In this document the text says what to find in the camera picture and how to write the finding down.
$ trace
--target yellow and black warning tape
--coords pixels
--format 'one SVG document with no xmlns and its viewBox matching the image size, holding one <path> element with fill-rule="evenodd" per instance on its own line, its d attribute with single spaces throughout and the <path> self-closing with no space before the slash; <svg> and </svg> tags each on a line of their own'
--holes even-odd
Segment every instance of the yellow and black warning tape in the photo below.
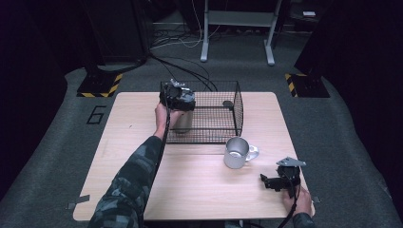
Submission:
<svg viewBox="0 0 403 228">
<path fill-rule="evenodd" d="M 112 87 L 106 93 L 93 93 L 93 92 L 77 92 L 77 97 L 112 97 L 115 91 L 118 89 L 119 82 L 121 81 L 123 74 L 119 74 L 116 76 L 115 81 L 113 82 Z"/>
<path fill-rule="evenodd" d="M 306 76 L 306 75 L 305 74 L 289 74 L 289 73 L 285 74 L 285 80 L 287 80 L 288 88 L 290 89 L 291 95 L 293 97 L 298 97 L 296 87 L 294 86 L 294 83 L 293 83 L 292 75 L 297 75 L 297 76 Z"/>
</svg>

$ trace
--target silver cylinder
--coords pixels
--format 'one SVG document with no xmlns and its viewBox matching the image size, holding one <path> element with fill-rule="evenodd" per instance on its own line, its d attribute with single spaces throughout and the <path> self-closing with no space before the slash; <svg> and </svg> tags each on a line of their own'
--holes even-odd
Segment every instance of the silver cylinder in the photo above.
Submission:
<svg viewBox="0 0 403 228">
<path fill-rule="evenodd" d="M 193 111 L 185 112 L 172 127 L 176 133 L 186 133 L 192 128 Z"/>
</svg>

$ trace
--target wooden table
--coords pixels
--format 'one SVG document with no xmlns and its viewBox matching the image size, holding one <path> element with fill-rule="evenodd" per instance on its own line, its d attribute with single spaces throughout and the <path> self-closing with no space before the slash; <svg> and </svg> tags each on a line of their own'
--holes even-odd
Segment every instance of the wooden table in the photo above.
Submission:
<svg viewBox="0 0 403 228">
<path fill-rule="evenodd" d="M 223 162 L 224 144 L 167 144 L 146 206 L 146 220 L 284 218 L 281 193 L 259 178 L 276 178 L 276 162 L 297 159 L 277 97 L 271 92 L 242 92 L 241 136 L 259 156 L 241 169 Z M 90 220 L 95 206 L 128 157 L 155 130 L 157 92 L 125 92 L 116 97 L 74 219 Z M 303 175 L 302 185 L 306 187 Z"/>
</svg>

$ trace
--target person's arm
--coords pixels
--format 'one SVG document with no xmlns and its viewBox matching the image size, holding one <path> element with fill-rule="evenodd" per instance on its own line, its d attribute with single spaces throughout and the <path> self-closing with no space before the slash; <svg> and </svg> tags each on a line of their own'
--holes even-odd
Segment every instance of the person's arm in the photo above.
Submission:
<svg viewBox="0 0 403 228">
<path fill-rule="evenodd" d="M 156 175 L 166 123 L 166 108 L 158 104 L 157 129 L 130 156 L 99 200 L 88 227 L 142 227 L 144 209 Z M 182 115 L 171 111 L 170 125 Z"/>
<path fill-rule="evenodd" d="M 285 209 L 291 211 L 294 204 L 294 198 L 290 198 L 287 191 L 283 192 L 282 196 Z M 293 224 L 295 228 L 316 228 L 312 220 L 312 199 L 311 194 L 300 186 L 300 192 L 297 199 L 296 211 L 293 214 Z"/>
</svg>

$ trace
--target mug handle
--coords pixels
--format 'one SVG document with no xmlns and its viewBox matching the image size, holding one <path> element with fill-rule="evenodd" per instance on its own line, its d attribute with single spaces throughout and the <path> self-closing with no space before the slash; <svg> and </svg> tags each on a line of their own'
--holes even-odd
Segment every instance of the mug handle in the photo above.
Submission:
<svg viewBox="0 0 403 228">
<path fill-rule="evenodd" d="M 254 145 L 249 145 L 249 153 L 246 157 L 246 161 L 249 162 L 252 159 L 255 159 L 259 155 L 259 149 Z"/>
</svg>

